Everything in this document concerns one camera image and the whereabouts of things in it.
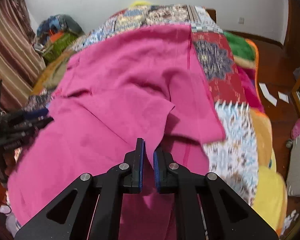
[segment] white paper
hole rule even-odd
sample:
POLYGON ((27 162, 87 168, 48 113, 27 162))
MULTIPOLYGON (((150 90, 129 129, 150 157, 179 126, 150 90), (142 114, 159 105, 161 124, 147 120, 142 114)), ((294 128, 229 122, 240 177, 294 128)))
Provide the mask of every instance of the white paper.
POLYGON ((273 104, 274 106, 277 106, 277 99, 275 99, 275 97, 269 93, 266 84, 264 84, 264 83, 259 83, 259 86, 260 86, 260 88, 261 88, 261 91, 262 91, 264 97, 265 97, 271 104, 273 104))
POLYGON ((282 101, 285 101, 286 103, 289 103, 289 98, 286 94, 284 93, 281 93, 278 91, 278 95, 279 95, 279 98, 282 100, 282 101))

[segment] paper on floor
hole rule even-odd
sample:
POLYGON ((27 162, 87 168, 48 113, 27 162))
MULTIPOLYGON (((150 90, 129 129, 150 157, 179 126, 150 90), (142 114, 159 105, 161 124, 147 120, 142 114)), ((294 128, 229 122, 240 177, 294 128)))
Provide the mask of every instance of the paper on floor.
POLYGON ((274 106, 277 106, 277 99, 275 99, 275 97, 269 93, 266 84, 264 84, 264 83, 259 83, 259 86, 260 86, 260 88, 261 88, 261 91, 262 91, 264 97, 265 97, 271 104, 273 104, 274 106))
POLYGON ((279 98, 280 98, 282 101, 285 101, 285 102, 289 103, 289 98, 288 98, 288 96, 287 96, 286 94, 281 93, 281 92, 278 91, 278 95, 279 95, 279 98))
POLYGON ((288 215, 285 218, 280 236, 282 236, 284 234, 285 230, 290 227, 292 221, 297 220, 298 216, 299 216, 299 214, 297 213, 296 210, 294 210, 291 212, 291 215, 288 215))

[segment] wooden baseboard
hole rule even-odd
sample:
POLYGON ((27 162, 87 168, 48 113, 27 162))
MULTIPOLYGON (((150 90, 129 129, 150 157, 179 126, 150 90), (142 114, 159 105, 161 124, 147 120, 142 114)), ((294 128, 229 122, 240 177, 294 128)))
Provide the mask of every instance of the wooden baseboard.
POLYGON ((280 48, 283 48, 283 45, 280 42, 269 39, 269 38, 266 38, 266 37, 262 37, 262 36, 259 36, 259 35, 250 34, 250 33, 242 33, 242 32, 237 32, 237 31, 228 31, 228 30, 226 32, 230 32, 232 34, 235 34, 235 35, 238 35, 238 36, 241 36, 243 38, 250 39, 250 40, 264 41, 264 42, 267 42, 267 43, 270 43, 270 44, 277 45, 280 48))

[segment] green blanket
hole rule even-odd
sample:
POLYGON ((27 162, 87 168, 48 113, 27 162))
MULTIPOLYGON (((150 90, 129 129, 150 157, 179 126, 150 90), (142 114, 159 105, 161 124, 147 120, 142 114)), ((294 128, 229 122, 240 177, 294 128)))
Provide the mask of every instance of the green blanket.
POLYGON ((244 38, 228 32, 223 32, 223 34, 229 43, 233 55, 254 61, 255 52, 244 38))

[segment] pink cloth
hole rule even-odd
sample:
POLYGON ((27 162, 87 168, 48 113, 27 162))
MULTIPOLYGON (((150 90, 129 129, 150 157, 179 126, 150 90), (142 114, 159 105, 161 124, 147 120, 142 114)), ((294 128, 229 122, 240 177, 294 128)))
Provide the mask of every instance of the pink cloth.
POLYGON ((40 131, 8 182, 23 225, 82 173, 98 175, 146 141, 141 195, 125 195, 120 239, 165 239, 173 198, 154 186, 153 152, 164 134, 175 161, 206 174, 200 145, 225 138, 189 25, 156 25, 122 33, 74 55, 40 131))
POLYGON ((261 113, 264 113, 265 109, 258 98, 256 87, 251 81, 255 78, 255 70, 245 69, 240 66, 237 66, 237 68, 247 102, 251 107, 258 109, 261 113))

